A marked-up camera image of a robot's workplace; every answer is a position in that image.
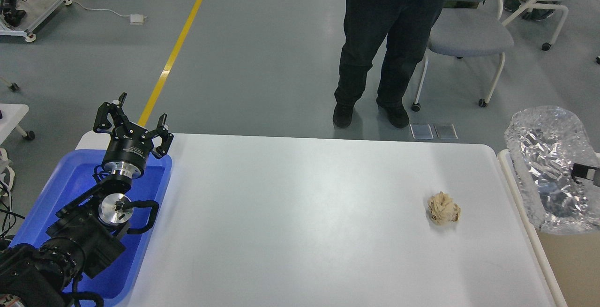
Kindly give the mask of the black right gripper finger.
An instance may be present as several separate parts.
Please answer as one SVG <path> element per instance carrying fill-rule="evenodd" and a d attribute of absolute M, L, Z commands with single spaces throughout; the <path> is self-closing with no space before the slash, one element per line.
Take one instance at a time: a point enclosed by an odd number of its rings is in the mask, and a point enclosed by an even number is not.
<path fill-rule="evenodd" d="M 571 168 L 571 177 L 576 183 L 579 179 L 591 181 L 595 186 L 600 187 L 600 169 L 599 167 L 574 163 Z"/>

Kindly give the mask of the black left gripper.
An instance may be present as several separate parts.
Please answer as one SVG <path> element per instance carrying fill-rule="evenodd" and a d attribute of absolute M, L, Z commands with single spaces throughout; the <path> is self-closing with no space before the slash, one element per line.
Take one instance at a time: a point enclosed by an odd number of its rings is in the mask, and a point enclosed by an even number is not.
<path fill-rule="evenodd" d="M 156 159 L 168 154 L 174 135 L 168 130 L 166 113 L 159 117 L 154 130 L 148 131 L 141 126 L 130 129 L 130 121 L 123 111 L 126 97 L 127 93 L 122 93 L 117 100 L 99 106 L 93 131 L 109 133 L 114 127 L 101 163 L 103 171 L 139 178 L 144 175 L 150 154 Z M 160 138 L 159 145 L 153 143 L 155 138 Z"/>

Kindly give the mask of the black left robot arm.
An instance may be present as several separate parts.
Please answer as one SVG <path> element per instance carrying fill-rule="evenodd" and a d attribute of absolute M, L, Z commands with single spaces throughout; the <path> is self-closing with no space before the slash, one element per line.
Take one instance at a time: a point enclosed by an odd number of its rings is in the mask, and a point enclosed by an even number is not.
<path fill-rule="evenodd" d="M 21 243 L 1 252 L 3 307 L 79 307 L 83 300 L 102 307 L 104 298 L 80 291 L 79 282 L 96 277 L 126 251 L 122 237 L 146 233 L 156 223 L 158 202 L 126 194 L 144 175 L 150 155 L 167 155 L 174 135 L 165 113 L 154 130 L 130 121 L 123 111 L 126 97 L 122 93 L 97 111 L 93 130 L 111 140 L 96 184 L 56 212 L 41 247 Z"/>

